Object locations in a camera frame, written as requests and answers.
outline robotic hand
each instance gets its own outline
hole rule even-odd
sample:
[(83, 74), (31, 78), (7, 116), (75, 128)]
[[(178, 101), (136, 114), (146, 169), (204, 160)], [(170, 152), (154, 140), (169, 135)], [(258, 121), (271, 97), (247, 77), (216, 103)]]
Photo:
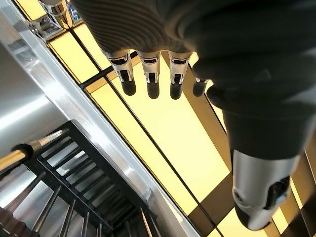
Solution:
[(315, 127), (316, 1), (72, 0), (119, 75), (136, 91), (129, 50), (141, 57), (148, 94), (159, 95), (159, 56), (170, 52), (171, 97), (192, 51), (194, 94), (205, 81), (223, 110), (233, 165), (233, 197), (251, 230), (268, 225)]

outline black metal rack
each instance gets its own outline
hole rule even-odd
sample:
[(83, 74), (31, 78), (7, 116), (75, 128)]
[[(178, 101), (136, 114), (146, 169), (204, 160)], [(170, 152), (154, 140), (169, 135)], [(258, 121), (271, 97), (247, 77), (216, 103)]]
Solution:
[[(147, 204), (107, 162), (83, 128), (69, 121), (58, 130), (67, 132), (23, 162), (37, 177), (10, 204), (0, 208), (0, 237), (39, 237), (57, 197), (69, 205), (60, 237), (67, 236), (74, 211), (84, 217), (82, 237), (86, 236), (88, 224), (97, 229), (97, 236), (160, 236)], [(53, 194), (30, 229), (15, 219), (13, 212), (40, 181)]]

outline metal frame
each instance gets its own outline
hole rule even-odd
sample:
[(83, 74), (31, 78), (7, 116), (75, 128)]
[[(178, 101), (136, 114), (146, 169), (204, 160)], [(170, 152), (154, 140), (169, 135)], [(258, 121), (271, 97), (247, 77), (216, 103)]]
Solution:
[[(91, 134), (93, 142), (98, 144), (99, 151), (105, 157), (110, 157), (109, 163), (125, 178), (139, 196), (148, 200), (152, 192), (158, 207), (151, 206), (151, 209), (160, 212), (159, 214), (164, 219), (162, 222), (167, 225), (171, 233), (176, 236), (198, 236), (184, 215), (124, 143), (112, 125), (95, 108), (84, 92), (79, 89), (51, 52), (29, 31), (24, 23), (23, 16), (14, 4), (8, 0), (1, 1), (0, 12), (32, 48), (35, 54), (34, 60), (37, 60), (37, 64), (32, 68), (27, 68), (23, 61), (18, 62), (28, 71), (52, 103), (65, 117), (76, 119)], [(183, 218), (181, 223), (176, 220), (164, 199)]]

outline stainless steel surface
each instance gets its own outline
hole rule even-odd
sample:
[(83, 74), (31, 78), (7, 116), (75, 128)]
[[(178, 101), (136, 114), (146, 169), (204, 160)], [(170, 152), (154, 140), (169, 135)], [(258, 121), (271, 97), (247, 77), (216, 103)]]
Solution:
[[(163, 227), (164, 233), (162, 235), (198, 237), (197, 232), (122, 141), (111, 124), (106, 121), (92, 102), (77, 87), (51, 52), (41, 44), (40, 39), (28, 29), (23, 16), (11, 1), (0, 1), (0, 17), (9, 23), (9, 26), (3, 27), (0, 32), (1, 41), (5, 44), (5, 47), (9, 50), (8, 45), (17, 40), (27, 43), (28, 57), (23, 58), (15, 55), (15, 59), (67, 119), (76, 119), (84, 127), (90, 134), (94, 145), (105, 157), (108, 157), (110, 164), (126, 179), (128, 184), (143, 199), (149, 201), (150, 209), (158, 215), (157, 221)], [(30, 56), (33, 57), (33, 61), (35, 60), (36, 63), (29, 63)], [(54, 230), (57, 229), (56, 226), (62, 225), (60, 218), (51, 218), (56, 214), (53, 210), (51, 212), (46, 222), (56, 221), (56, 223), (50, 227), (44, 225), (41, 229), (43, 233), (54, 233)]]
[[(3, 20), (0, 19), (0, 23), (5, 27)], [(26, 44), (18, 41), (3, 41), (1, 38), (1, 42), (7, 42), (17, 57), (23, 58), (31, 53)], [(46, 136), (67, 120), (1, 43), (0, 57), (0, 156), (3, 156), (17, 144)], [(27, 61), (29, 65), (36, 63), (35, 58)]]
[(50, 19), (62, 29), (73, 26), (73, 19), (66, 0), (39, 0)]
[[(124, 78), (121, 75), (121, 71), (127, 70), (128, 73), (128, 80), (132, 81), (134, 76), (133, 76), (133, 66), (132, 66), (132, 60), (129, 55), (129, 50), (121, 50), (119, 52), (114, 52), (114, 53), (106, 53), (103, 52), (104, 55), (108, 58), (110, 63), (112, 64), (112, 67), (115, 71), (115, 73), (119, 76), (119, 79), (121, 82), (124, 82)], [(113, 60), (124, 60), (124, 64), (115, 64)]]
[(0, 157), (0, 171), (8, 168), (10, 165), (25, 158), (25, 154), (21, 151), (13, 151), (3, 157)]
[(44, 210), (42, 211), (42, 213), (40, 214), (39, 218), (36, 220), (35, 225), (33, 226), (32, 230), (35, 232), (39, 232), (41, 227), (44, 224), (44, 221), (46, 220), (49, 211), (51, 210), (51, 208), (53, 207), (53, 204), (55, 203), (59, 191), (60, 191), (61, 187), (59, 186), (59, 188), (52, 194), (52, 196), (50, 197), (48, 203), (46, 204)]
[(5, 209), (14, 212), (16, 208), (24, 201), (28, 194), (35, 188), (35, 186), (45, 176), (45, 172), (41, 173), (35, 180), (33, 180), (12, 202), (10, 202)]
[[(175, 52), (169, 52), (170, 57), (170, 79), (171, 83), (175, 83), (175, 75), (180, 75), (180, 83), (182, 84), (184, 80), (184, 76), (187, 72), (188, 64), (189, 64), (189, 58), (191, 56), (191, 52), (189, 53), (175, 53)], [(180, 60), (180, 61), (186, 61), (184, 64), (176, 64), (174, 61)]]
[[(159, 80), (159, 74), (160, 74), (160, 52), (153, 52), (153, 53), (143, 53), (143, 52), (137, 52), (138, 55), (140, 55), (140, 58), (142, 60), (144, 75), (146, 77), (147, 83), (150, 83), (149, 73), (155, 73), (155, 83)], [(154, 63), (146, 63), (144, 60), (155, 60)]]
[(289, 177), (299, 161), (299, 156), (289, 159), (260, 159), (234, 151), (233, 158), (233, 198), (238, 207), (246, 213), (248, 228), (259, 230), (269, 221), (274, 211), (286, 199), (289, 184), (284, 193), (267, 208), (269, 188), (276, 182)]
[(29, 28), (44, 42), (60, 34), (63, 29), (52, 23), (47, 15), (29, 23)]

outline reflective metal surface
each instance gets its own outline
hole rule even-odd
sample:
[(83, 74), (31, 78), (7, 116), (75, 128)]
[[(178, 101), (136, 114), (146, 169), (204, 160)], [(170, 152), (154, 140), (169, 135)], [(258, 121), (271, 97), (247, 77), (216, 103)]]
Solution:
[[(36, 59), (26, 56), (31, 51), (22, 41), (8, 39), (7, 45), (16, 57), (25, 58), (27, 65), (36, 64)], [(67, 120), (1, 44), (0, 56), (0, 156), (3, 156), (17, 144), (45, 137)]]
[[(157, 221), (162, 225), (161, 229), (165, 231), (161, 234), (177, 237), (198, 236), (163, 189), (115, 132), (111, 124), (86, 98), (56, 58), (41, 44), (40, 39), (28, 29), (27, 23), (10, 1), (0, 1), (1, 15), (5, 17), (10, 26), (3, 28), (1, 32), (1, 41), (4, 42), (6, 49), (13, 54), (9, 48), (9, 44), (12, 42), (7, 42), (12, 36), (10, 31), (15, 32), (13, 41), (26, 42), (27, 50), (25, 52), (27, 53), (24, 57), (15, 55), (15, 59), (67, 119), (76, 119), (81, 124), (90, 134), (91, 140), (98, 150), (105, 157), (108, 155), (111, 158), (109, 163), (143, 199), (148, 201), (151, 210), (158, 215)], [(42, 231), (53, 232), (53, 226), (50, 227), (50, 231), (47, 228), (43, 226)]]

